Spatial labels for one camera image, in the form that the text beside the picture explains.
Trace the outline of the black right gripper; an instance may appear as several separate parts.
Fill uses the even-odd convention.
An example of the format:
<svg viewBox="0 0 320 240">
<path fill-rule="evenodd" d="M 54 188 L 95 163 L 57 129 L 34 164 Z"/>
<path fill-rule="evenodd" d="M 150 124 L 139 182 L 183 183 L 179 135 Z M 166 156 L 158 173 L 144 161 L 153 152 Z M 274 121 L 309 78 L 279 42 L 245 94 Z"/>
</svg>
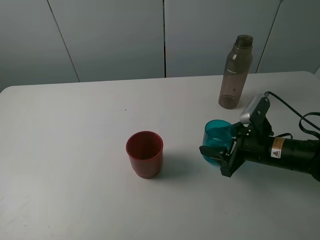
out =
<svg viewBox="0 0 320 240">
<path fill-rule="evenodd" d="M 228 152 L 225 146 L 212 147 L 202 145 L 199 147 L 203 158 L 210 164 L 221 166 L 220 172 L 225 177 L 233 173 L 245 162 L 254 162 L 267 165 L 269 161 L 269 144 L 273 136 L 272 127 L 263 124 L 258 127 L 244 126 L 241 122 L 234 123 L 231 130 L 233 150 Z"/>
</svg>

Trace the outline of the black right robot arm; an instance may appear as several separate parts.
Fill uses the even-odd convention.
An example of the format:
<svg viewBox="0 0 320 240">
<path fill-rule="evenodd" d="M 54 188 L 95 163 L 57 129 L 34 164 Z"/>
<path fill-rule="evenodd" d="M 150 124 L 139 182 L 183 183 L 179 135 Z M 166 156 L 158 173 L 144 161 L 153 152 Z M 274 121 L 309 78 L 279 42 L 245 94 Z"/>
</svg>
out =
<svg viewBox="0 0 320 240">
<path fill-rule="evenodd" d="M 255 162 L 276 168 L 311 175 L 320 180 L 320 141 L 273 137 L 271 127 L 262 128 L 259 136 L 252 125 L 238 122 L 231 125 L 236 135 L 231 146 L 202 145 L 200 153 L 220 166 L 225 177 L 231 177 L 245 162 Z"/>
</svg>

